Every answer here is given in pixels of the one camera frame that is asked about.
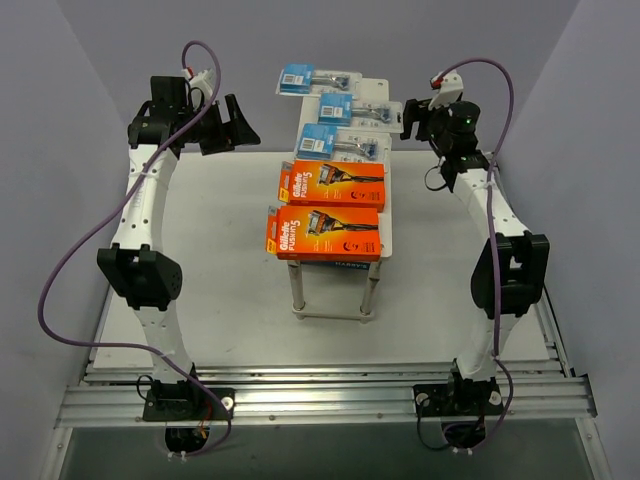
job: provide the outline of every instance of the gray wall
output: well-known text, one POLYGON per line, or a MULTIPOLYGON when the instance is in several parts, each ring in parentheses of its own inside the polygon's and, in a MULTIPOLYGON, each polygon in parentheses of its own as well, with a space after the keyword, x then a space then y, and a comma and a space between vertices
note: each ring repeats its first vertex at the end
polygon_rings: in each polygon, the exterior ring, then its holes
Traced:
MULTIPOLYGON (((36 322, 36 303, 59 257, 122 195, 124 124, 55 2, 0 7, 0 478, 37 478, 62 394, 83 355, 36 322)), ((106 284, 98 243, 52 290, 56 330, 89 338, 106 284)))
MULTIPOLYGON (((387 78, 404 102, 430 95, 429 78, 453 62, 486 55, 509 67, 517 108, 568 21, 576 0, 59 0, 121 118, 148 98, 149 75, 179 72, 182 45, 208 42, 223 68, 223 93, 237 93, 263 144, 290 150, 299 99, 274 94, 289 62, 387 78)), ((194 53, 194 65, 210 64, 194 53)), ((482 100, 482 137, 495 142, 504 83, 487 67, 465 68, 469 98, 482 100)), ((397 141, 396 149, 413 149, 397 141)))
POLYGON ((514 207, 551 240, 552 301, 617 480, 640 469, 638 18, 634 0, 580 2, 502 159, 514 207))

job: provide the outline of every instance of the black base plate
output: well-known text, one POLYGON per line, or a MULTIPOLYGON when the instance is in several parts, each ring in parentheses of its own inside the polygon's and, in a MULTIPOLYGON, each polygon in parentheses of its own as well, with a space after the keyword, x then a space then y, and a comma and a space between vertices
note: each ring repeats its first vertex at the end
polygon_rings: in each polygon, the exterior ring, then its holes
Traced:
MULTIPOLYGON (((232 388, 210 388, 209 391, 219 399, 229 397, 233 400, 235 406, 236 391, 232 388)), ((211 420, 226 420, 227 414, 220 405, 206 397, 211 401, 213 414, 211 420)), ((233 418, 233 407, 228 410, 229 415, 233 418)), ((142 420, 145 422, 184 422, 188 420, 202 420, 207 417, 209 408, 206 403, 194 408, 193 405, 186 401, 180 400, 160 400, 158 401, 151 390, 147 394, 147 400, 144 404, 144 412, 142 420)))
MULTIPOLYGON (((499 387, 496 385, 495 392, 500 393, 499 387)), ((426 393, 429 396, 428 405, 422 406, 420 412, 421 417, 478 417, 480 416, 480 405, 478 403, 472 403, 465 411, 460 411, 455 407, 450 398, 447 397, 448 385, 442 384, 429 384, 429 385, 414 385, 413 386, 413 398, 417 398, 419 394, 426 393)), ((416 415, 420 405, 415 403, 416 415)), ((484 405, 485 416, 500 415, 504 410, 502 403, 499 405, 492 405, 489 402, 484 405)))

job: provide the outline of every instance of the barcode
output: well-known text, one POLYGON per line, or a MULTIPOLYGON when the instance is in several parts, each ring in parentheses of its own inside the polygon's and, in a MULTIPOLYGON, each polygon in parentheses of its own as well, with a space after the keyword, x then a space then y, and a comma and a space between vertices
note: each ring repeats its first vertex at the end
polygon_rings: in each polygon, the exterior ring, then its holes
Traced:
POLYGON ((300 150, 306 150, 308 152, 313 152, 313 138, 303 138, 302 143, 300 144, 300 150))

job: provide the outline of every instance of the rack leg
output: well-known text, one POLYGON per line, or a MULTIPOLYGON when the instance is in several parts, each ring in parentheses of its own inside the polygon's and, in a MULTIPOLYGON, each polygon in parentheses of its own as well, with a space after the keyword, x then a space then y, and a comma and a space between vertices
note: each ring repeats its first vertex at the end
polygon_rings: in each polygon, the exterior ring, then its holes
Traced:
POLYGON ((302 310, 304 308, 304 293, 302 291, 302 266, 300 262, 288 260, 289 279, 291 280, 291 293, 293 294, 294 310, 302 310))
POLYGON ((375 293, 378 282, 380 281, 380 265, 381 261, 371 262, 369 265, 369 274, 367 275, 367 284, 364 289, 364 297, 362 298, 362 305, 360 305, 360 312, 363 315, 369 315, 372 310, 371 304, 373 303, 373 295, 375 293))

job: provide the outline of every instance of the white stand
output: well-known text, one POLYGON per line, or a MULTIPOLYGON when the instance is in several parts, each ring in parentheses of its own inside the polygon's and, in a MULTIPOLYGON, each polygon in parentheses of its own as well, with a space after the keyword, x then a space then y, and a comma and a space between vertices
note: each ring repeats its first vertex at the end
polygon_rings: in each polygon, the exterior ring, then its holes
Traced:
MULTIPOLYGON (((389 100, 389 82, 376 78, 363 78, 360 84, 360 98, 372 101, 385 102, 389 100)), ((305 97, 302 102, 300 113, 300 124, 298 127, 298 137, 302 128, 307 123, 316 123, 318 117, 319 99, 305 97)), ((378 214, 380 241, 382 243, 382 254, 378 262, 372 262, 365 280, 364 294, 362 301, 357 304, 353 300, 335 299, 330 304, 327 302, 314 302, 305 299, 302 283, 303 266, 300 262, 287 262, 289 269, 289 279, 291 280, 291 292, 293 295, 293 313, 302 320, 305 317, 336 318, 344 320, 359 320, 367 323, 374 316, 373 302, 376 287, 380 281, 380 267, 382 263, 391 257, 392 252, 392 224, 391 224, 391 162, 385 162, 385 198, 384 210, 378 214)), ((304 267, 307 274, 313 275, 315 266, 304 267)), ((335 267, 335 274, 344 273, 343 268, 335 267)), ((353 292, 345 291, 344 296, 353 297, 353 292)))

